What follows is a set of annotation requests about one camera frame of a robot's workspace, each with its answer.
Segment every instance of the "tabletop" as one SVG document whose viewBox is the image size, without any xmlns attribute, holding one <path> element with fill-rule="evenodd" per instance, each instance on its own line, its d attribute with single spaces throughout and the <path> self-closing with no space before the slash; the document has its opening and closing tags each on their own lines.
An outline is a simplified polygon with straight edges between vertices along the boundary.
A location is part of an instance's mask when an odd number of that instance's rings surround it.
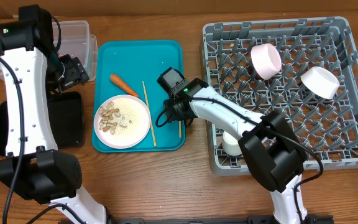
<svg viewBox="0 0 358 224">
<path fill-rule="evenodd" d="M 112 40 L 175 40 L 183 49 L 184 74 L 191 80 L 201 78 L 199 49 L 202 28 L 207 23 L 326 16 L 343 16 L 349 21 L 358 50 L 358 11 L 64 17 L 61 20 L 88 21 L 99 47 Z M 89 82 L 71 89 L 82 95 L 86 140 L 82 147 L 63 150 L 78 158 L 83 185 L 116 218 L 245 218 L 273 214 L 269 192 L 252 176 L 218 177 L 211 173 L 203 120 L 196 119 L 186 130 L 186 142 L 176 151 L 98 152 L 91 143 L 94 88 L 94 82 Z M 0 80 L 0 104 L 6 100 L 4 90 Z M 306 171 L 304 178 L 314 174 L 315 171 Z M 0 222 L 7 191 L 0 182 Z M 358 169 L 326 171 L 319 179 L 302 185 L 302 194 L 308 213 L 333 215 L 336 223 L 358 223 Z M 25 223 L 45 207 L 14 195 L 8 221 Z M 56 223 L 64 218 L 60 212 L 51 211 L 38 223 Z"/>
</svg>

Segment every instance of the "white plate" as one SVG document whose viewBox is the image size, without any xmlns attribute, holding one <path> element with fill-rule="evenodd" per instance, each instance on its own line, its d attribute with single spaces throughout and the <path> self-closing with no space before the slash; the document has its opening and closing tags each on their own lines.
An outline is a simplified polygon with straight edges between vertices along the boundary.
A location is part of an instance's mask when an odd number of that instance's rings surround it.
<svg viewBox="0 0 358 224">
<path fill-rule="evenodd" d="M 103 144 L 115 149 L 126 149 L 135 146 L 146 137 L 151 124 L 150 111 L 142 100 L 131 95 L 114 96 L 106 100 L 101 106 L 105 108 L 108 103 L 115 100 L 129 100 L 131 101 L 131 109 L 138 111 L 139 124 L 137 125 L 135 131 L 133 131 L 131 135 L 127 136 L 112 135 L 110 134 L 110 131 L 104 133 L 102 130 L 99 130 L 99 111 L 96 112 L 94 116 L 93 127 L 97 137 L 101 142 L 103 142 Z"/>
</svg>

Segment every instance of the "teal tray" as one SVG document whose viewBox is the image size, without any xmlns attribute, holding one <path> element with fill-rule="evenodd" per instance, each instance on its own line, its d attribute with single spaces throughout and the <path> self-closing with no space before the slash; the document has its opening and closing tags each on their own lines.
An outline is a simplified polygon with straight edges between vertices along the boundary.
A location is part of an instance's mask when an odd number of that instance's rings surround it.
<svg viewBox="0 0 358 224">
<path fill-rule="evenodd" d="M 110 82 L 110 74 L 115 73 L 139 94 L 143 102 L 145 102 L 142 84 L 144 81 L 154 125 L 155 119 L 163 110 L 162 102 L 168 99 L 167 93 L 158 85 L 157 78 L 169 67 L 183 73 L 181 47 L 174 40 L 114 41 L 103 44 L 98 55 L 93 115 L 110 97 L 126 94 Z M 149 130 L 143 141 L 136 146 L 128 149 L 114 149 L 103 144 L 93 129 L 92 144 L 99 152 L 172 151 L 185 143 L 186 131 L 183 122 L 181 131 L 181 138 L 179 138 L 178 121 L 168 123 L 162 128 L 156 128 L 154 125 L 157 147 L 154 147 L 152 132 Z"/>
</svg>

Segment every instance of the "gray dish rack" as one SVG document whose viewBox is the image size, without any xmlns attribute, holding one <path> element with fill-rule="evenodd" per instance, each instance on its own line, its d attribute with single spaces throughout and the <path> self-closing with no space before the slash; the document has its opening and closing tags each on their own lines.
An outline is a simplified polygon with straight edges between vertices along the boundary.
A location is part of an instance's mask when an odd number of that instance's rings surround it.
<svg viewBox="0 0 358 224">
<path fill-rule="evenodd" d="M 281 71 L 269 80 L 250 66 L 251 48 L 265 43 L 276 46 L 282 58 Z M 279 111 L 326 170 L 358 168 L 358 54 L 345 18 L 206 24 L 201 56 L 204 80 L 222 96 L 263 114 Z M 300 75 L 314 66 L 337 76 L 341 85 L 332 100 L 302 84 Z M 242 156 L 223 151 L 223 130 L 208 122 L 207 131 L 212 172 L 250 174 Z M 318 164 L 309 157 L 304 167 Z"/>
</svg>

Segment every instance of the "orange carrot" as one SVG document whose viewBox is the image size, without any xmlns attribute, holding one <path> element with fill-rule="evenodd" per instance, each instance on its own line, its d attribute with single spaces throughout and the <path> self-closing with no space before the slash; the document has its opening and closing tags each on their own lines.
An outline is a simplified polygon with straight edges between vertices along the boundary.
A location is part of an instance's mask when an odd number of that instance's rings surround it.
<svg viewBox="0 0 358 224">
<path fill-rule="evenodd" d="M 111 74 L 110 80 L 128 94 L 139 98 L 139 95 L 133 89 L 131 89 L 118 75 Z"/>
</svg>

